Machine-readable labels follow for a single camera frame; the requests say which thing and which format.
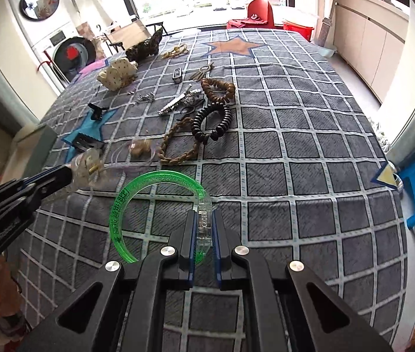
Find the checkered tablecloth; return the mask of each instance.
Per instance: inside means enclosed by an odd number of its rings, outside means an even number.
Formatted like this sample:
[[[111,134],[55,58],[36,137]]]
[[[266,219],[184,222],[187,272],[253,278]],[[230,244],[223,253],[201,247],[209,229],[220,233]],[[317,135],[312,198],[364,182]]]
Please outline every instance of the checkered tablecloth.
[[[205,43],[235,36],[263,46],[253,49],[252,57],[205,56],[210,50]],[[196,160],[170,169],[203,185],[244,245],[272,260],[302,260],[391,342],[406,286],[403,215],[398,195],[371,183],[385,157],[350,91],[316,48],[294,32],[239,29],[181,40],[165,37],[160,52],[180,43],[187,44],[187,55],[150,57],[140,64],[138,80],[120,91],[98,88],[97,71],[81,76],[43,122],[62,138],[80,125],[87,103],[117,109],[102,127],[109,163],[115,149],[134,136],[160,142],[181,114],[158,116],[157,111],[186,89],[187,75],[213,61],[210,76],[237,87],[232,126],[219,141],[201,146]],[[185,77],[179,85],[171,78],[177,67]],[[134,89],[136,95],[127,94]],[[132,103],[148,92],[155,93],[153,103]],[[209,116],[205,128],[217,121]],[[167,155],[192,145],[186,129],[173,138]],[[66,152],[57,140],[46,166],[61,164]],[[110,207],[124,184],[161,166],[130,160],[127,150],[118,162],[133,166],[132,171],[111,177],[99,189],[42,206],[25,233],[20,279],[32,325],[102,263],[121,260],[108,233]],[[184,224],[193,199],[171,185],[153,186],[137,198],[123,228],[129,250],[143,258]],[[163,350],[243,350],[241,293],[216,289],[210,254],[197,266],[195,285],[185,293],[168,293]]]

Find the orange star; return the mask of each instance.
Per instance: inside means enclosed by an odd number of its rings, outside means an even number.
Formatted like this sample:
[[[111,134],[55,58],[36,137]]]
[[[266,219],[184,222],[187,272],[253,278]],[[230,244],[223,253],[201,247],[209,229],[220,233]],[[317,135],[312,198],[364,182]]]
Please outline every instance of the orange star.
[[[208,51],[205,56],[217,53],[232,53],[238,55],[246,55],[247,57],[254,57],[251,49],[265,46],[265,43],[246,42],[239,36],[234,37],[229,41],[208,42],[205,45],[212,46],[213,49]]]

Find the braided brown bracelet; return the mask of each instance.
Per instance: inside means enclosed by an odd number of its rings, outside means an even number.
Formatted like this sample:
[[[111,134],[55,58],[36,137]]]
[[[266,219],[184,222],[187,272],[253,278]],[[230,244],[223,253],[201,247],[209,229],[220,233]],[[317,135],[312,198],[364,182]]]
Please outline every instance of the braided brown bracelet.
[[[219,90],[226,90],[225,95],[223,97],[218,97],[212,91],[211,86],[214,86]],[[231,99],[235,99],[235,85],[233,83],[224,82],[219,79],[203,78],[201,79],[201,88],[208,99],[213,103],[227,104]]]
[[[164,140],[162,141],[162,144],[160,145],[160,147],[157,148],[157,156],[159,157],[161,164],[176,165],[183,163],[184,161],[187,161],[192,157],[196,157],[198,155],[198,149],[200,145],[198,142],[194,142],[192,149],[181,154],[176,158],[168,158],[165,156],[165,151],[167,150],[169,139],[174,136],[178,128],[185,127],[185,125],[191,125],[192,123],[193,118],[184,118],[183,120],[180,120],[178,123],[176,123],[172,128],[170,128],[168,134],[164,135]]]

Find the red plastic bucket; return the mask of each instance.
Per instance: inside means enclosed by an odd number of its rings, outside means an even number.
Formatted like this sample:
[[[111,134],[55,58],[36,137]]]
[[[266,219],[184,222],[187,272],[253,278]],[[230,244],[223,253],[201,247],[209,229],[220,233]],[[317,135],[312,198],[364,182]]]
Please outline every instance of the red plastic bucket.
[[[312,37],[312,30],[314,30],[313,27],[294,24],[293,22],[287,20],[283,21],[283,29],[300,33],[302,37],[304,37],[309,42]]]

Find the green bracelet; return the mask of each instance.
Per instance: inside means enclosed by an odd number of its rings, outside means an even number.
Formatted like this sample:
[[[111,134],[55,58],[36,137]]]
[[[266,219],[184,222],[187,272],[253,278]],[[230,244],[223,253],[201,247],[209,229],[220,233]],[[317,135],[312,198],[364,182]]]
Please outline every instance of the green bracelet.
[[[119,255],[128,263],[137,262],[126,248],[121,222],[129,201],[142,189],[154,184],[170,183],[183,186],[192,191],[198,206],[198,231],[196,241],[196,263],[200,262],[212,245],[211,240],[211,197],[204,188],[191,177],[175,171],[154,171],[136,177],[118,194],[110,212],[110,235]]]

